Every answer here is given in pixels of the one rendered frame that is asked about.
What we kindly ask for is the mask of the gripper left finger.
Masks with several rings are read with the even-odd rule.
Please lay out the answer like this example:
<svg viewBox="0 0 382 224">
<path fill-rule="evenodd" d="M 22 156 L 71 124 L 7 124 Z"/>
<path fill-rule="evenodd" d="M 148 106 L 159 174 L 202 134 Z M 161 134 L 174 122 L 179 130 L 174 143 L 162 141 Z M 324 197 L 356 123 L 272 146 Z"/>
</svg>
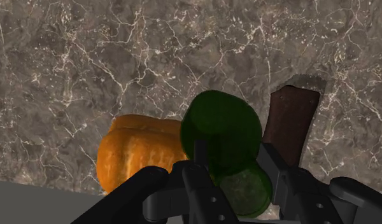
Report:
<svg viewBox="0 0 382 224">
<path fill-rule="evenodd" d="M 239 224 L 207 164 L 206 143 L 197 140 L 193 160 L 176 162 L 171 172 L 142 168 L 72 224 L 166 224 L 179 215 L 185 224 Z"/>
</svg>

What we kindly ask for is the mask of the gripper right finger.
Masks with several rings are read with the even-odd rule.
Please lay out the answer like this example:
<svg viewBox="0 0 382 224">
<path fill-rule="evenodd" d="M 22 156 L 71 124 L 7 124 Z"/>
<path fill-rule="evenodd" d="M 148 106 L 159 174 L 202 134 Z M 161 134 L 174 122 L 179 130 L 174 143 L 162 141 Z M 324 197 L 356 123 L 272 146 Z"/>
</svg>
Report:
<svg viewBox="0 0 382 224">
<path fill-rule="evenodd" d="M 278 224 L 382 224 L 382 193 L 353 178 L 322 183 L 304 168 L 287 166 L 270 143 L 260 144 L 257 163 L 271 180 Z"/>
</svg>

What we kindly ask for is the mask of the dark green glass bottle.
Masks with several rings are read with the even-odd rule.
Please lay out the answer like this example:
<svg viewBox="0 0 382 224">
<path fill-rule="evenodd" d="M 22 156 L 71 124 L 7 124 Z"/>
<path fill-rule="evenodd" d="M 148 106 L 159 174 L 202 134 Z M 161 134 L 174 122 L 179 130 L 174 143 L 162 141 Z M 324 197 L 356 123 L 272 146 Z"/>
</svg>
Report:
<svg viewBox="0 0 382 224">
<path fill-rule="evenodd" d="M 272 184 L 256 161 L 262 126 L 247 102 L 218 90 L 201 92 L 181 121 L 180 139 L 190 160 L 195 141 L 207 144 L 208 172 L 237 216 L 255 218 L 269 207 Z"/>
</svg>

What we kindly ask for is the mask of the orange bread loaf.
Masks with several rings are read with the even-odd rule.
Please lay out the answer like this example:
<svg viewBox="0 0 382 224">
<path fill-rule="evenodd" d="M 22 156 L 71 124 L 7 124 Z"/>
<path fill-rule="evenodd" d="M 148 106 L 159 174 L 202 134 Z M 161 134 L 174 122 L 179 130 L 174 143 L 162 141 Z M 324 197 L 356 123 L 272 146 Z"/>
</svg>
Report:
<svg viewBox="0 0 382 224">
<path fill-rule="evenodd" d="M 111 193 L 140 169 L 154 165 L 172 171 L 186 160 L 180 143 L 181 122 L 145 115 L 114 119 L 97 152 L 96 173 L 100 186 Z"/>
</svg>

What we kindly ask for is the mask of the brown handled serrated knife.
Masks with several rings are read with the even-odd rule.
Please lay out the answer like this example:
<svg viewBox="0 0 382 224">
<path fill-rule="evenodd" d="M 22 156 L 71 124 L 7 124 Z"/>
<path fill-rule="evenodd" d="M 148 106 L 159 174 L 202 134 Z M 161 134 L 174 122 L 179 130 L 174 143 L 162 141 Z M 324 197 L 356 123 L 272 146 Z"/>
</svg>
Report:
<svg viewBox="0 0 382 224">
<path fill-rule="evenodd" d="M 290 167 L 300 164 L 326 86 L 322 77 L 296 74 L 271 93 L 263 142 L 271 143 Z"/>
</svg>

